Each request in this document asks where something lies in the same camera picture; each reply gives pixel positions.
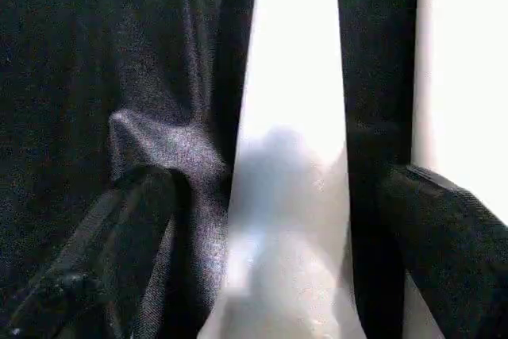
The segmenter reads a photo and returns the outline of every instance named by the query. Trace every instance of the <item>white surface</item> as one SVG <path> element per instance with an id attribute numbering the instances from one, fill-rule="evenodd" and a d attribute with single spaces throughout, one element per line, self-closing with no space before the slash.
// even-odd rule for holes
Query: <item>white surface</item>
<path id="1" fill-rule="evenodd" d="M 348 252 L 337 0 L 256 0 L 225 286 L 201 338 L 365 338 Z"/>
<path id="2" fill-rule="evenodd" d="M 418 0 L 417 31 L 413 161 L 507 223 L 508 0 Z M 413 303 L 421 297 L 408 282 Z M 438 337 L 418 305 L 406 307 L 405 337 Z"/>

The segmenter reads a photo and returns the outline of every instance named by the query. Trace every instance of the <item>black fabric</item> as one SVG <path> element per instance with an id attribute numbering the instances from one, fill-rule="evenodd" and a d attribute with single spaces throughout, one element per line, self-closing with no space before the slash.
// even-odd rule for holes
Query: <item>black fabric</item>
<path id="1" fill-rule="evenodd" d="M 195 337 L 223 272 L 252 0 L 0 2 L 2 297 L 111 179 L 157 164 L 191 187 L 160 332 Z"/>
<path id="2" fill-rule="evenodd" d="M 2 306 L 3 335 L 51 338 L 69 324 L 67 330 L 79 328 L 79 337 L 97 330 L 102 337 L 139 331 L 141 301 L 159 271 L 153 259 L 163 238 L 171 245 L 178 228 L 176 194 L 185 191 L 183 185 L 159 168 L 121 177 L 90 208 L 57 258 Z M 81 326 L 88 310 L 94 311 L 94 324 Z"/>
<path id="3" fill-rule="evenodd" d="M 375 185 L 410 160 L 416 0 L 339 0 L 356 305 L 369 338 L 402 336 L 404 268 Z"/>
<path id="4" fill-rule="evenodd" d="M 508 337 L 508 228 L 470 192 L 415 166 L 394 168 L 379 201 L 443 334 Z"/>

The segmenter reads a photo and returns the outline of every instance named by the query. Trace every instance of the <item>black strap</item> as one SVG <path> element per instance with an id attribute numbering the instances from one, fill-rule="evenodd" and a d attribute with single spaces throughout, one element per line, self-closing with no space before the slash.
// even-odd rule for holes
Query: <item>black strap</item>
<path id="1" fill-rule="evenodd" d="M 70 325 L 75 337 L 129 337 L 176 208 L 168 171 L 143 167 L 120 178 L 58 258 L 8 302 L 3 335 L 50 338 Z"/>
<path id="2" fill-rule="evenodd" d="M 415 166 L 382 181 L 379 205 L 446 337 L 508 337 L 508 229 L 474 195 Z"/>
<path id="3" fill-rule="evenodd" d="M 404 267 L 376 184 L 410 162 L 417 0 L 339 0 L 356 305 L 369 338 L 401 338 Z"/>

